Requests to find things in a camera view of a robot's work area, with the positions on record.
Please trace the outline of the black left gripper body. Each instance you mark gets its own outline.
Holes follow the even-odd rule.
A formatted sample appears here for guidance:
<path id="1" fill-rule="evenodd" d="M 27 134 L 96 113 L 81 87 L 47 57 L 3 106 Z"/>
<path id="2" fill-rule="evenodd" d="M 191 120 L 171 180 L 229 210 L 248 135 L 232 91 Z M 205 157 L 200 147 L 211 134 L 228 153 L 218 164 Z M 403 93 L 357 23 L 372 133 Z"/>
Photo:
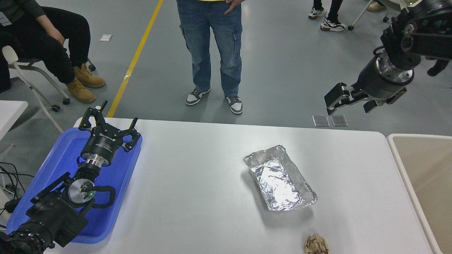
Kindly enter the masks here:
<path id="1" fill-rule="evenodd" d="M 119 135 L 120 131 L 110 124 L 104 127 L 94 127 L 80 153 L 82 159 L 85 161 L 95 159 L 98 166 L 110 166 L 118 148 L 123 144 L 123 137 Z"/>

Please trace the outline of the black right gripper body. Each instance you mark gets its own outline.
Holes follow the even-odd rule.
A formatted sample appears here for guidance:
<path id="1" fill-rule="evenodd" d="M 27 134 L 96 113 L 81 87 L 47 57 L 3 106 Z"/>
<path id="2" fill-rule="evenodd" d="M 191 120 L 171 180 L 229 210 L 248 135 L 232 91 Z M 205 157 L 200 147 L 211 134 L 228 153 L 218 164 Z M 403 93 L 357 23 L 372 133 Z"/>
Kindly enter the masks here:
<path id="1" fill-rule="evenodd" d="M 377 63 L 377 58 L 373 58 L 360 72 L 357 82 L 355 82 L 355 91 L 363 91 L 368 96 L 377 99 L 389 99 L 399 93 L 404 85 L 383 77 L 377 68 Z"/>

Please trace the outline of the person's hand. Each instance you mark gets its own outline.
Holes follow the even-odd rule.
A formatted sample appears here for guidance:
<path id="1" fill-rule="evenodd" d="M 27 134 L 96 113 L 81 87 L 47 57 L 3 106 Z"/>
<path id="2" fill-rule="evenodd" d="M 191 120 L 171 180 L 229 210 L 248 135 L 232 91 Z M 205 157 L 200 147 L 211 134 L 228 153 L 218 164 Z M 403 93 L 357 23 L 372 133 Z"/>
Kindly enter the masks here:
<path id="1" fill-rule="evenodd" d="M 55 40 L 57 40 L 61 45 L 63 45 L 66 40 L 64 38 L 64 36 L 61 34 L 61 32 L 58 29 L 56 29 L 55 27 L 48 28 L 46 30 L 46 33 L 49 36 L 51 36 L 52 38 L 54 38 Z"/>
<path id="2" fill-rule="evenodd" d="M 231 13 L 233 9 L 237 6 L 240 6 L 244 0 L 225 0 L 226 4 L 229 5 L 229 8 L 224 12 L 224 15 Z"/>

